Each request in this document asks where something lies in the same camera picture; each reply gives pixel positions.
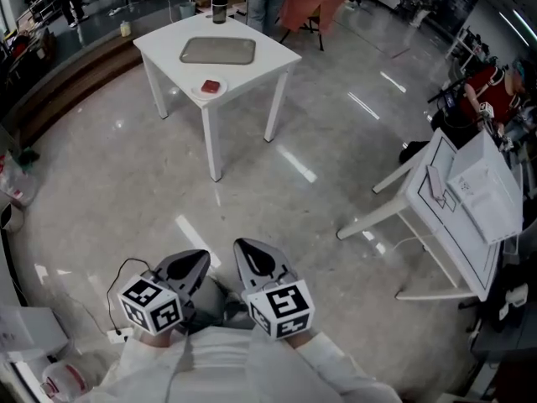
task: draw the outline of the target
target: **desk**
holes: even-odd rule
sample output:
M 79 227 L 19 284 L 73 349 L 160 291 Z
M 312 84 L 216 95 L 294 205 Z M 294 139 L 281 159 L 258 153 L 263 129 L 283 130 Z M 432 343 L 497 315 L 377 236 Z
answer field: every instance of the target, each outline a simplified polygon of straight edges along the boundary
M 373 187 L 375 193 L 409 173 L 397 195 L 376 211 L 337 232 L 339 239 L 399 215 L 424 245 L 453 285 L 445 290 L 400 291 L 398 300 L 439 300 L 478 296 L 485 301 L 490 291 L 500 243 L 488 246 L 476 226 L 447 187 L 447 176 L 457 149 L 438 128 L 430 143 L 394 173 Z M 444 201 L 431 194 L 427 165 L 438 169 Z
M 182 63 L 179 56 L 186 42 L 190 38 L 200 36 L 255 40 L 253 63 L 249 65 Z M 302 58 L 295 52 L 234 19 L 227 18 L 224 24 L 214 24 L 211 15 L 204 13 L 146 34 L 134 40 L 134 44 L 142 52 L 149 85 L 161 118 L 166 118 L 168 113 L 155 76 L 157 68 L 201 109 L 209 169 L 214 181 L 222 177 L 217 109 L 255 86 L 279 76 L 264 135 L 267 142 L 274 138 L 279 113 L 284 103 L 285 89 L 295 64 Z M 226 81 L 227 91 L 217 98 L 200 100 L 191 90 L 195 86 L 201 86 L 210 75 L 219 76 Z

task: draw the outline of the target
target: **electrical outlet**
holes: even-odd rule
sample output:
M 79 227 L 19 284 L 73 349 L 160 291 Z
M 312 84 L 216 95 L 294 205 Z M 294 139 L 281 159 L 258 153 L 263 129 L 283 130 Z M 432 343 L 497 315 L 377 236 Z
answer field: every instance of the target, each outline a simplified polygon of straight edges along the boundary
M 132 327 L 120 328 L 119 331 L 121 332 L 120 335 L 116 334 L 116 330 L 110 330 L 107 332 L 110 343 L 125 343 L 127 338 L 130 338 L 134 332 Z

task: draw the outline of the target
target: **white shirt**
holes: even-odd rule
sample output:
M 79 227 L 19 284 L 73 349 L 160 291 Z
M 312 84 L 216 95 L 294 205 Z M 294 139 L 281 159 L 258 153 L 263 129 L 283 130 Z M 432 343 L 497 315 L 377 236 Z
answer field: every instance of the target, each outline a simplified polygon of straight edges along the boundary
M 77 403 L 400 403 L 327 336 L 292 349 L 253 331 L 209 327 L 169 348 L 129 339 L 99 387 Z

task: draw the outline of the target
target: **black cable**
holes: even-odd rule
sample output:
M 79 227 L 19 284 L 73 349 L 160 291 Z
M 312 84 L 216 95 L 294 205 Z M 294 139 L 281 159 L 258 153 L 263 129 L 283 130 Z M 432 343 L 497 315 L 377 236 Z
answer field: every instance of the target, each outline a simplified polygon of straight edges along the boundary
M 152 269 L 151 267 L 149 266 L 149 263 L 147 261 L 144 261 L 143 259 L 134 259 L 134 258 L 129 258 L 129 259 L 126 259 L 125 261 L 123 261 L 123 264 L 121 264 L 121 266 L 119 267 L 119 270 L 117 271 L 117 275 L 116 275 L 116 279 L 114 279 L 114 281 L 112 282 L 112 284 L 110 285 L 110 288 L 108 288 L 108 291 L 107 291 L 107 302 L 108 302 L 108 316 L 110 317 L 110 321 L 112 322 L 112 325 L 114 326 L 114 330 L 116 331 L 116 334 L 119 335 L 121 334 L 119 332 L 119 330 L 117 329 L 117 326 L 116 326 L 116 323 L 114 322 L 114 319 L 112 318 L 112 312 L 111 312 L 111 308 L 110 308 L 110 291 L 112 290 L 114 284 L 117 282 L 117 280 L 119 279 L 119 275 L 121 274 L 121 270 L 123 268 L 123 266 L 128 263 L 129 261 L 138 261 L 139 263 L 144 263 L 145 266 L 148 268 L 148 270 L 150 272 L 152 272 Z

